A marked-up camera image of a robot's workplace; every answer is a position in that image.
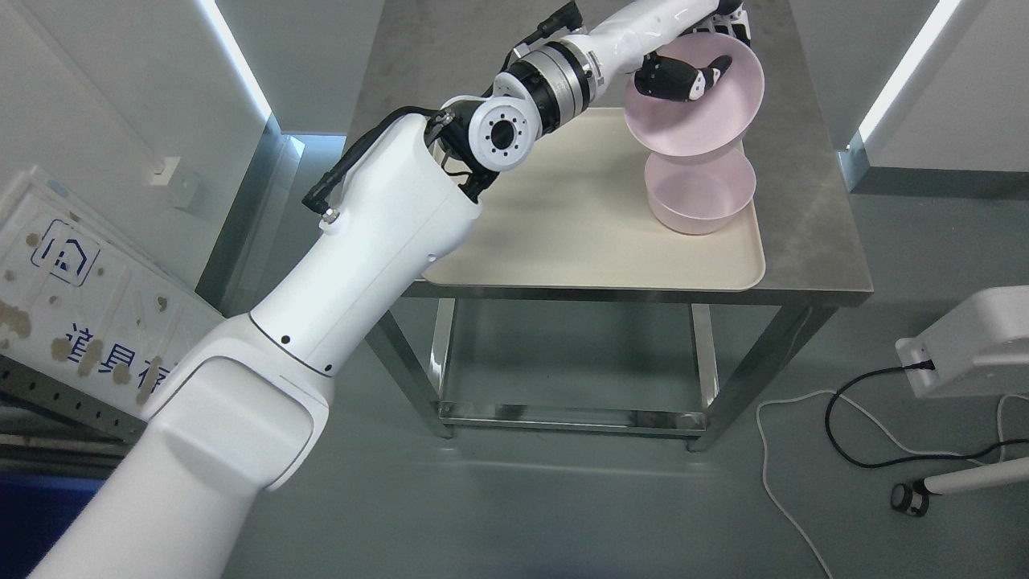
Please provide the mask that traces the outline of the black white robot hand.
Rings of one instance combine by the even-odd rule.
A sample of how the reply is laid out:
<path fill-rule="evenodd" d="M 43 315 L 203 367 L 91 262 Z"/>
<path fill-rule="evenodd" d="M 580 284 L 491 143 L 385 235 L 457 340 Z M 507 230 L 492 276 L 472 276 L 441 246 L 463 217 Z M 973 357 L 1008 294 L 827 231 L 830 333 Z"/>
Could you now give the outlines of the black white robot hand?
<path fill-rule="evenodd" d="M 742 1 L 720 1 L 713 14 L 679 35 L 698 34 L 720 34 L 750 45 L 748 12 Z M 688 62 L 652 51 L 644 56 L 642 66 L 633 74 L 632 85 L 644 97 L 676 103 L 694 102 L 718 84 L 732 62 L 734 58 L 731 55 L 718 55 L 708 65 L 698 68 Z"/>

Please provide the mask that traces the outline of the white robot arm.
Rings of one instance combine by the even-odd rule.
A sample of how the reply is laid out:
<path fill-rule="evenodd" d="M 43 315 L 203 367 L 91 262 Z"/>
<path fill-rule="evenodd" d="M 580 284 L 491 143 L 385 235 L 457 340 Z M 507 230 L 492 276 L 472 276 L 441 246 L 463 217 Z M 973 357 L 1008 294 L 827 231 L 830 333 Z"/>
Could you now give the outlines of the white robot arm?
<path fill-rule="evenodd" d="M 262 491 L 282 487 L 330 414 L 334 375 L 374 325 L 469 234 L 478 198 L 620 76 L 654 69 L 739 1 L 633 1 L 554 39 L 540 23 L 482 96 L 394 110 L 304 203 L 321 234 L 247 313 L 206 334 L 144 404 L 142 436 L 32 578 L 217 578 Z"/>

